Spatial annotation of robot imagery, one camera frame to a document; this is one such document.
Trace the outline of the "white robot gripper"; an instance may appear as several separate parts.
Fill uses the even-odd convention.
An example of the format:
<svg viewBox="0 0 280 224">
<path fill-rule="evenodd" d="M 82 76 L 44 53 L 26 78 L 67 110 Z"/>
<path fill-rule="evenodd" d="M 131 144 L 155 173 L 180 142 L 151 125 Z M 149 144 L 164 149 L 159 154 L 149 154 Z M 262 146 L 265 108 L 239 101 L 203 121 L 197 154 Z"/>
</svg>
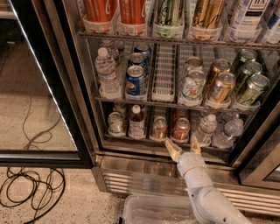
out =
<svg viewBox="0 0 280 224">
<path fill-rule="evenodd" d="M 196 136 L 191 137 L 190 152 L 184 152 L 171 139 L 165 140 L 165 147 L 168 150 L 173 161 L 177 162 L 180 175 L 203 176 L 207 174 L 206 163 L 201 154 L 201 148 Z"/>
</svg>

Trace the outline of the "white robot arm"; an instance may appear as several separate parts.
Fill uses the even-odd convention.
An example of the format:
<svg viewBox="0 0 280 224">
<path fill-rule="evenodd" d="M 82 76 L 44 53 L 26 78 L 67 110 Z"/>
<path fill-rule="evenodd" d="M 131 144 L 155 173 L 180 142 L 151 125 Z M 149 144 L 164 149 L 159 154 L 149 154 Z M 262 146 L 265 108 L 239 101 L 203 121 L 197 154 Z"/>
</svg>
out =
<svg viewBox="0 0 280 224">
<path fill-rule="evenodd" d="M 185 180 L 195 218 L 200 224 L 253 224 L 217 188 L 210 178 L 195 137 L 191 150 L 183 151 L 170 138 L 165 147 Z"/>
</svg>

